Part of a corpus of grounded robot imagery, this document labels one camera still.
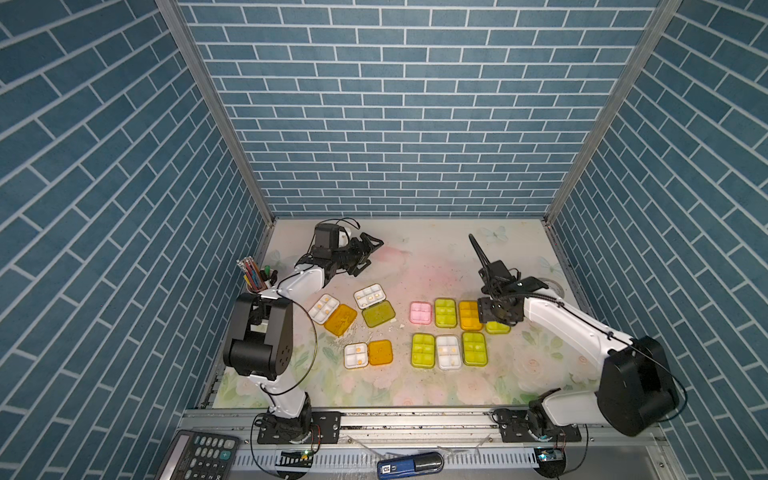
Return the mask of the orange pillbox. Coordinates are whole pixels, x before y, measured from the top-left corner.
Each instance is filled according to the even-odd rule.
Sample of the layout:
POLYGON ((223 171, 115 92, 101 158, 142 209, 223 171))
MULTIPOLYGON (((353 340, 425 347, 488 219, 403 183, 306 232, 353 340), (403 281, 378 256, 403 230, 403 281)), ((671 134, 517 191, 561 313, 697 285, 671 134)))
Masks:
POLYGON ((390 340, 352 343, 343 349, 343 365, 348 370, 389 365, 392 361, 393 347, 390 340))
POLYGON ((463 331, 479 332, 483 324, 479 319, 479 308, 476 300, 462 300, 458 304, 459 324, 463 331))
POLYGON ((357 318, 358 312, 335 297, 321 296, 309 310, 310 318, 336 337, 342 337, 357 318))

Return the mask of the clear pillbox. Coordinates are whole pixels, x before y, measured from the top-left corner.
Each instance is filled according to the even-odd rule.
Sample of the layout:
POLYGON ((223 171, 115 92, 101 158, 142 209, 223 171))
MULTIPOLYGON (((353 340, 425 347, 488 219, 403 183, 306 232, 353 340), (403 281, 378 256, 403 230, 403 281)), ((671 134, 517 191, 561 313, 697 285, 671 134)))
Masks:
POLYGON ((437 365, 441 370, 458 370, 462 365, 459 339, 455 335, 436 337, 437 365))

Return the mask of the coloured pens bundle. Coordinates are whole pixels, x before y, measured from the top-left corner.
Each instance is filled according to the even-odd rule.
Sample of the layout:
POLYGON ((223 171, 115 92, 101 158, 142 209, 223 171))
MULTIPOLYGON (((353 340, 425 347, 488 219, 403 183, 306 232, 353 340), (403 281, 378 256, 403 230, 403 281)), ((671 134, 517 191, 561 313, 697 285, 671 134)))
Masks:
POLYGON ((236 265, 241 270, 246 285, 256 288, 275 285, 278 278, 278 271, 270 266, 260 268, 253 257, 245 257, 236 261, 236 265))

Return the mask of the right circuit board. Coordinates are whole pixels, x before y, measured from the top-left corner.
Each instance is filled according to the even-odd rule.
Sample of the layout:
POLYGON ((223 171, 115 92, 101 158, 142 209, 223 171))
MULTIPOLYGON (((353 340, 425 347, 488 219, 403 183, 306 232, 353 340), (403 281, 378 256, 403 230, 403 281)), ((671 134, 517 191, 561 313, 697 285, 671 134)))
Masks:
POLYGON ((567 460, 559 448, 535 448, 535 471, 546 479, 558 479, 566 470, 567 460))

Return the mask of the pink pen cup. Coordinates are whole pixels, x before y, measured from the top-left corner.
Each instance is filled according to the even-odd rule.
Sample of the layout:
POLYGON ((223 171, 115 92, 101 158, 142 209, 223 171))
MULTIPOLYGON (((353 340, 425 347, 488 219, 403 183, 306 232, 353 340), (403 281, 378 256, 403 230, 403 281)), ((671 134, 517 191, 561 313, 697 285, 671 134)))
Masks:
POLYGON ((280 296, 278 289, 275 285, 272 285, 269 287, 264 286, 263 288, 256 288, 256 287, 251 287, 249 285, 246 285, 246 291, 250 294, 258 295, 258 296, 269 298, 269 299, 277 299, 280 296))

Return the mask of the clear tape roll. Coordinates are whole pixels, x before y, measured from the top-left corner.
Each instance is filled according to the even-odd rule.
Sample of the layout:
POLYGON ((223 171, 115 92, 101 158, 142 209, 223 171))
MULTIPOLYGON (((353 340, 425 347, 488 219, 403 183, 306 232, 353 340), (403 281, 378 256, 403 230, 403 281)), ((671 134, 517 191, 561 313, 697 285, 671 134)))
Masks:
POLYGON ((548 278, 542 278, 541 281, 546 283, 548 288, 554 291, 558 297, 565 297, 565 288, 559 282, 548 278))

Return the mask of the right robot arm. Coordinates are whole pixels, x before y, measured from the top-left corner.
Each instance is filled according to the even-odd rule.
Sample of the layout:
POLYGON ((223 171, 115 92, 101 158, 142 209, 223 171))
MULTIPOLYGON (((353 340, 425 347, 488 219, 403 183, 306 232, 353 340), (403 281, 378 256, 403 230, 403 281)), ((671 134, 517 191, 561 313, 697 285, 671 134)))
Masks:
POLYGON ((686 407, 687 394, 657 340, 610 329, 557 296, 544 281, 514 274, 500 260, 482 257, 480 262, 481 322, 543 326, 599 373, 598 386, 591 391, 555 388, 530 401, 525 423, 533 437, 548 440, 577 424, 608 425, 634 437, 655 423, 674 419, 686 407))

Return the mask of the black calculator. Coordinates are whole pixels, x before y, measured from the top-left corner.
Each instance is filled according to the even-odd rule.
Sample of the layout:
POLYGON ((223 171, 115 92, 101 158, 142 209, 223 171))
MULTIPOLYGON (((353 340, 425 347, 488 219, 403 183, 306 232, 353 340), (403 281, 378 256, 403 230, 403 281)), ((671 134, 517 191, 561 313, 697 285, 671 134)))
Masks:
POLYGON ((240 443, 234 436, 179 430, 155 479, 227 479, 240 443))

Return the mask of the pink pillbox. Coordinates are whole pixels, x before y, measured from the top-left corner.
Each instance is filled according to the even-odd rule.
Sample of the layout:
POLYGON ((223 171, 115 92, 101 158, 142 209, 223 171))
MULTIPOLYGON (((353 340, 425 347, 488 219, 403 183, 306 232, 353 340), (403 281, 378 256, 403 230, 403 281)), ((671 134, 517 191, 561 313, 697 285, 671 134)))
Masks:
POLYGON ((430 302, 414 301, 409 308, 409 321, 414 325, 429 325, 433 320, 433 309, 430 302))

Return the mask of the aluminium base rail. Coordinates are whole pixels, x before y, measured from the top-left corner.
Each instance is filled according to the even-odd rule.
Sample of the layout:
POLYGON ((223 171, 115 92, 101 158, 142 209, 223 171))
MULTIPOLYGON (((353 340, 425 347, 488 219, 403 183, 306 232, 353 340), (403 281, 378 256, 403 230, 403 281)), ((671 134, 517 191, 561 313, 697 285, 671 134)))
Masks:
POLYGON ((322 445, 359 443, 368 447, 445 447, 521 445, 543 447, 651 447, 668 444, 662 430, 650 427, 625 436, 606 426, 556 427, 535 435, 521 407, 376 407, 312 409, 322 445))

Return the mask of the blue black usb device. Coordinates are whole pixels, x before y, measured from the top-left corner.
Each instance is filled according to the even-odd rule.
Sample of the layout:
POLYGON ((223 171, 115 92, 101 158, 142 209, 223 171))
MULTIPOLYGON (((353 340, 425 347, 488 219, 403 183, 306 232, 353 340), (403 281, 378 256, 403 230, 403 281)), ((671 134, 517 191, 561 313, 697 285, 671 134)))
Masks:
POLYGON ((380 460, 376 474, 379 480, 404 479, 440 473, 444 465, 440 453, 426 452, 380 460))

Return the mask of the left circuit board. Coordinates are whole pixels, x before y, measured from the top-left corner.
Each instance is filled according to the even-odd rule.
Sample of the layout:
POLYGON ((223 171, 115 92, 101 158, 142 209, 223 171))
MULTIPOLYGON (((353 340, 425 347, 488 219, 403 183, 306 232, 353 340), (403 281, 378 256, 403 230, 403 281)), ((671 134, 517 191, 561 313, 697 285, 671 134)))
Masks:
POLYGON ((315 454, 309 450, 280 450, 275 459, 278 472, 306 473, 314 464, 315 454))

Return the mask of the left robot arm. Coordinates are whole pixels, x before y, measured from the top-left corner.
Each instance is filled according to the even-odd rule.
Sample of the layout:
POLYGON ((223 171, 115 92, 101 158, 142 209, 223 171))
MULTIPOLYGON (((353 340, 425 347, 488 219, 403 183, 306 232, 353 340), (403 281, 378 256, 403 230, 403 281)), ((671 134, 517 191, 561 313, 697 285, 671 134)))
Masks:
POLYGON ((302 303, 335 275, 358 276, 383 245, 383 240, 367 233, 354 237, 341 225, 320 224, 291 274, 266 290, 245 292, 236 299, 223 342, 223 362, 269 401, 259 422, 281 441, 299 443, 317 430, 310 396, 289 370, 294 309, 303 309, 302 303))

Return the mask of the circuit board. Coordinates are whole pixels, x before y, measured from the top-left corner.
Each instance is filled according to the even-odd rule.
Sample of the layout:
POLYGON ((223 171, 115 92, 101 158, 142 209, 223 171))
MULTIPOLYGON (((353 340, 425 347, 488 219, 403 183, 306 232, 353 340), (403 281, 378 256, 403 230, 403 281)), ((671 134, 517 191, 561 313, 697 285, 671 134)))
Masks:
POLYGON ((567 460, 559 448, 535 448, 535 471, 546 479, 558 479, 566 470, 567 460))
POLYGON ((306 473, 314 464, 315 454, 309 450, 280 450, 275 459, 278 472, 306 473))

